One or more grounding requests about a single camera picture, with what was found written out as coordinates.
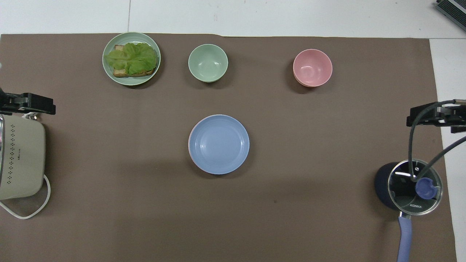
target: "pink plate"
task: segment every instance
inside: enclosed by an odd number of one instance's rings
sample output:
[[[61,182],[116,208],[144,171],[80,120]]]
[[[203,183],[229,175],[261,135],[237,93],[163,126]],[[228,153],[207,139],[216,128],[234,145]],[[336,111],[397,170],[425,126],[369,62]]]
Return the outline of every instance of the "pink plate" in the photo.
[[[296,80],[307,87],[325,84],[332,75],[330,58],[317,49],[307,49],[299,53],[293,62],[293,75]]]

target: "black device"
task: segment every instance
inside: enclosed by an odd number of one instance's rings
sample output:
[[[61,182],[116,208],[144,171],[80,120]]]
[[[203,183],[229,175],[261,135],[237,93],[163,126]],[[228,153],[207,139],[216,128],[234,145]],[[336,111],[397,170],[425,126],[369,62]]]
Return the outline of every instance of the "black device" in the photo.
[[[0,88],[0,114],[12,115],[12,113],[27,114],[31,112],[54,115],[54,100],[32,93],[19,95],[5,93]]]
[[[406,118],[406,126],[412,126],[416,117],[425,108],[437,102],[413,107]],[[449,126],[451,133],[466,132],[466,105],[438,106],[428,110],[417,124],[432,124],[434,126]]]
[[[437,0],[437,9],[466,30],[466,0]]]

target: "power cord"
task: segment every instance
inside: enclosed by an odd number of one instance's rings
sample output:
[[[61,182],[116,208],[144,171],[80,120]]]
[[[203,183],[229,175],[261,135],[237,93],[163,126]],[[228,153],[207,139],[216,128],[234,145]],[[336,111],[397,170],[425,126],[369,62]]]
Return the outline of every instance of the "power cord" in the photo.
[[[7,206],[5,206],[1,201],[0,201],[0,206],[3,207],[8,213],[10,213],[11,215],[13,215],[14,217],[19,218],[19,219],[29,219],[29,218],[35,216],[37,213],[39,213],[45,207],[45,205],[48,202],[48,199],[50,199],[50,192],[51,192],[50,182],[48,181],[48,178],[47,178],[46,175],[44,175],[44,179],[45,179],[45,182],[47,183],[47,198],[45,199],[42,206],[39,209],[37,209],[34,213],[30,214],[29,216],[20,216],[20,215],[16,214],[15,212],[13,212],[11,209],[9,209]]]

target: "toast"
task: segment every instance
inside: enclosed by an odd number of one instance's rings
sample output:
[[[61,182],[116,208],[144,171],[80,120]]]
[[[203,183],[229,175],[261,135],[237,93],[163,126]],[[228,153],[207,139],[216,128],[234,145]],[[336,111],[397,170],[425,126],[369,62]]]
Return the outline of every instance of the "toast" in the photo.
[[[115,50],[120,50],[120,51],[123,51],[123,46],[122,45],[115,45]],[[140,76],[150,76],[154,73],[154,70],[155,68],[153,68],[152,70],[150,71],[144,71],[144,72],[141,72],[139,74],[128,74],[126,73],[126,70],[123,68],[123,69],[120,69],[120,70],[116,70],[115,68],[113,69],[113,76],[115,77],[140,77]]]

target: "green bowl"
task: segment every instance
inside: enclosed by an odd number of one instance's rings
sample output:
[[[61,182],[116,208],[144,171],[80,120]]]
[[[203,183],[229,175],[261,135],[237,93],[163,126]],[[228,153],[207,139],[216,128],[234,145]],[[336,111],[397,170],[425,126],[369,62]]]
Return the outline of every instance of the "green bowl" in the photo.
[[[115,45],[125,45],[127,43],[146,43],[150,45],[154,50],[155,50],[155,55],[157,56],[157,64],[155,65],[155,70],[154,73],[150,76],[141,76],[141,77],[115,77],[113,75],[113,67],[111,67],[107,61],[105,60],[104,56],[108,55],[110,51],[115,49]],[[160,67],[160,49],[158,48],[158,45],[154,42],[152,38],[149,36],[142,34],[142,33],[137,33],[137,32],[129,32],[129,33],[123,33],[115,36],[110,42],[105,46],[105,49],[103,50],[102,54],[102,65],[103,69],[107,73],[107,75],[115,82],[123,84],[123,85],[139,85],[142,83],[147,82],[149,79],[151,79],[155,73],[157,72],[158,68]]]
[[[219,80],[228,68],[228,57],[223,49],[213,44],[196,47],[188,59],[191,74],[206,83]]]

